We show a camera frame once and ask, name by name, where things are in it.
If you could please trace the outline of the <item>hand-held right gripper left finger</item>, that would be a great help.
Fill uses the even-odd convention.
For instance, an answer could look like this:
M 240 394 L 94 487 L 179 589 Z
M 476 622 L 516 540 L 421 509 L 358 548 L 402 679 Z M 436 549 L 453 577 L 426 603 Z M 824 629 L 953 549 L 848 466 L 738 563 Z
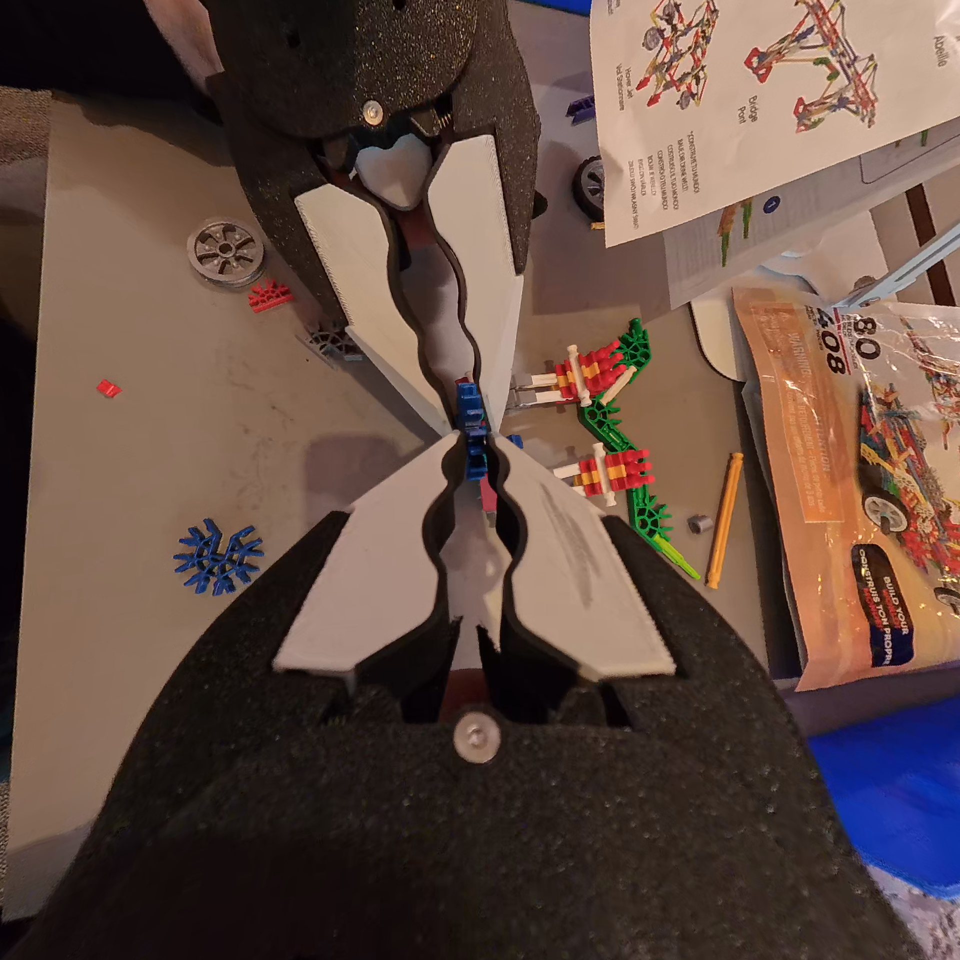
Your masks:
M 450 623 L 441 553 L 460 484 L 461 434 L 450 433 L 354 500 L 273 669 L 424 683 L 449 649 L 428 635 Z

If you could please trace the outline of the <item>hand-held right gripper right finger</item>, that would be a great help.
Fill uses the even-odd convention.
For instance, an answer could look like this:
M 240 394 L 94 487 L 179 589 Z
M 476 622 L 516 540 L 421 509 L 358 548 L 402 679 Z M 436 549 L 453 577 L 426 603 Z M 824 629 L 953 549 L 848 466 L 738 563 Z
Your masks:
M 590 682 L 673 676 L 676 664 L 603 521 L 510 440 L 493 436 L 498 497 L 518 524 L 505 612 Z

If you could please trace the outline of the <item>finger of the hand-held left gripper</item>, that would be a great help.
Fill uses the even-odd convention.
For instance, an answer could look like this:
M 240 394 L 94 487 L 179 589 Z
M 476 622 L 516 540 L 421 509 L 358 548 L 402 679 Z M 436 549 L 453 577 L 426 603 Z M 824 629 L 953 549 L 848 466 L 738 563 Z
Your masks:
M 491 133 L 444 146 L 428 177 L 426 210 L 458 285 L 458 322 L 489 421 L 511 390 L 524 276 L 518 271 Z
M 294 204 L 351 339 L 427 426 L 439 436 L 454 432 L 450 402 L 426 360 L 423 325 L 403 290 L 400 234 L 385 208 L 330 183 Z

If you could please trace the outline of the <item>blue snowflake connector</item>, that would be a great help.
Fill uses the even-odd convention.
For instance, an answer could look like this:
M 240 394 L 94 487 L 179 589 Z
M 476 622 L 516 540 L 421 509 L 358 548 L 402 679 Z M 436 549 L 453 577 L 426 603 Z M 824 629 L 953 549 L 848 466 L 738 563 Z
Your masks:
M 465 479 L 480 481 L 488 472 L 489 426 L 484 402 L 477 385 L 466 378 L 456 381 L 457 423 L 465 437 Z
M 173 557 L 174 573 L 195 594 L 234 594 L 260 572 L 264 552 L 253 525 L 224 535 L 212 518 L 205 518 L 201 525 L 189 527 L 178 542 L 182 550 Z

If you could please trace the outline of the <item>person's left forearm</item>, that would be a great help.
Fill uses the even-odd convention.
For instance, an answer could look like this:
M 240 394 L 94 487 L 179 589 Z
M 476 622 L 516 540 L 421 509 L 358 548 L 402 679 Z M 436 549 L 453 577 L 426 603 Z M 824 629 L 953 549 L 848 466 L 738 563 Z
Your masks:
M 191 90 L 140 1 L 3 1 L 1 84 L 157 99 Z

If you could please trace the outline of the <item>person's left hand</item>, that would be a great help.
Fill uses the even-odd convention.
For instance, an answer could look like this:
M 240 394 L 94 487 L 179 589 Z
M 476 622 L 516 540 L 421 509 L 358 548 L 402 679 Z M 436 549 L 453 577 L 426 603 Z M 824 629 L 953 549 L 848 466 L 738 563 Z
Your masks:
M 201 1 L 145 1 L 155 27 L 197 90 L 210 94 L 210 78 L 223 71 L 207 7 Z

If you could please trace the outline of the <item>grey half snowflake connector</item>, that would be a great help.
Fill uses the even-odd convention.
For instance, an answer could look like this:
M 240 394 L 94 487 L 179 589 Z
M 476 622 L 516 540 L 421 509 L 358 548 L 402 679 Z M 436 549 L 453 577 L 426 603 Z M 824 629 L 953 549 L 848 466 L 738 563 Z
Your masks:
M 346 330 L 328 331 L 322 328 L 304 332 L 301 342 L 306 349 L 327 366 L 360 363 L 367 357 L 362 348 L 354 342 Z

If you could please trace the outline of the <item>black wheel with grey hub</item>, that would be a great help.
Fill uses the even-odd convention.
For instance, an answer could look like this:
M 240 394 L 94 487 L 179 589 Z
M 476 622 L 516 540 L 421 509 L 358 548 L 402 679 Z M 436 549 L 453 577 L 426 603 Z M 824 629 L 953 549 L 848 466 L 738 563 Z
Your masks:
M 600 155 L 588 157 L 580 163 L 571 181 L 571 193 L 589 222 L 604 222 L 605 177 Z

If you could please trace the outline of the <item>grey spoked pulley wheel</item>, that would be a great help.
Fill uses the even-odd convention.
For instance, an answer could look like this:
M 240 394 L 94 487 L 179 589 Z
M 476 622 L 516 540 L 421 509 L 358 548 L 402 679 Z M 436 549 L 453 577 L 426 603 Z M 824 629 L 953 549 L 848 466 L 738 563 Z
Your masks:
M 266 266 L 266 248 L 257 229 L 235 218 L 202 223 L 186 242 L 189 265 L 206 282 L 239 290 L 258 281 Z

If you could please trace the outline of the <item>long yellow rod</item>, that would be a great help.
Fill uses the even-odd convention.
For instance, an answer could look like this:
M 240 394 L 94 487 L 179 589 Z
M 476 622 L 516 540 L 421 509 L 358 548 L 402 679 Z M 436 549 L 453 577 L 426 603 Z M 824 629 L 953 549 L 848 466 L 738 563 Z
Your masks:
M 739 451 L 732 453 L 727 463 L 721 501 L 714 525 L 709 564 L 704 581 L 705 586 L 714 591 L 719 588 L 723 574 L 743 464 L 744 455 Z

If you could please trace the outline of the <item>white instruction booklet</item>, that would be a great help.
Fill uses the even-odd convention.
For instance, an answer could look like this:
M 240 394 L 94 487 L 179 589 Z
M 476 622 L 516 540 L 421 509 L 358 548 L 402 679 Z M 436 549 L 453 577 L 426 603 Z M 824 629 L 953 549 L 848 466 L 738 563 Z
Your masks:
M 879 277 L 872 210 L 958 164 L 959 120 L 871 150 L 666 230 L 671 307 L 760 266 L 807 279 L 830 302 Z

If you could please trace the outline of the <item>white foam board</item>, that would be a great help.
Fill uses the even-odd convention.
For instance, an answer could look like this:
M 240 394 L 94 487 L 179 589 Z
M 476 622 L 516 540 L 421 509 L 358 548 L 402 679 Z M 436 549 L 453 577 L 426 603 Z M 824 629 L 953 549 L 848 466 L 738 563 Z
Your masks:
M 812 258 L 812 251 L 800 254 L 789 250 L 691 300 L 689 306 L 700 350 L 719 375 L 739 383 L 756 377 L 753 356 L 735 307 L 735 289 L 787 285 L 815 293 L 817 287 L 809 279 Z

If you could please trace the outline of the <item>brown plastic bag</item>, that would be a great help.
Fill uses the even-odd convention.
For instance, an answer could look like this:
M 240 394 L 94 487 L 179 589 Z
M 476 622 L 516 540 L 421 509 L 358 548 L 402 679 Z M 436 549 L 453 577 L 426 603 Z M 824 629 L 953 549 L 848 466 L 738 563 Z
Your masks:
M 959 312 L 740 286 L 801 691 L 959 658 Z

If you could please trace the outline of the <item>toy models instruction sheet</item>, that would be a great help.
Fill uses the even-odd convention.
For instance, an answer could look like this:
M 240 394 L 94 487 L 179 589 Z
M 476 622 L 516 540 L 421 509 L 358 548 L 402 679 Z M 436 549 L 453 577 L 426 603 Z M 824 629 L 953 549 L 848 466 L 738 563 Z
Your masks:
M 954 1 L 593 2 L 606 246 L 957 118 L 958 33 Z

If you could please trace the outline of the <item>blue plastic bin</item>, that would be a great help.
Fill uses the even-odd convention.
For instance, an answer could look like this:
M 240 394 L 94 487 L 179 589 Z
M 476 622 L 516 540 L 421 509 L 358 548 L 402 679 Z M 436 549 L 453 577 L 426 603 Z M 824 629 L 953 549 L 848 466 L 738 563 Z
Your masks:
M 860 858 L 925 894 L 959 896 L 959 697 L 813 736 Z

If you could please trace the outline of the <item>white metal stand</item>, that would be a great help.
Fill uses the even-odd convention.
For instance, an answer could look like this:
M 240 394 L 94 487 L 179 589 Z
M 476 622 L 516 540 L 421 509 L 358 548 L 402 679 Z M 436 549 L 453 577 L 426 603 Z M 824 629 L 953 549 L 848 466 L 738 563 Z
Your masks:
M 841 314 L 851 314 L 895 294 L 915 282 L 918 277 L 955 252 L 959 247 L 959 222 L 936 234 L 921 246 L 903 265 L 890 270 L 880 279 L 871 282 L 835 302 L 831 308 Z

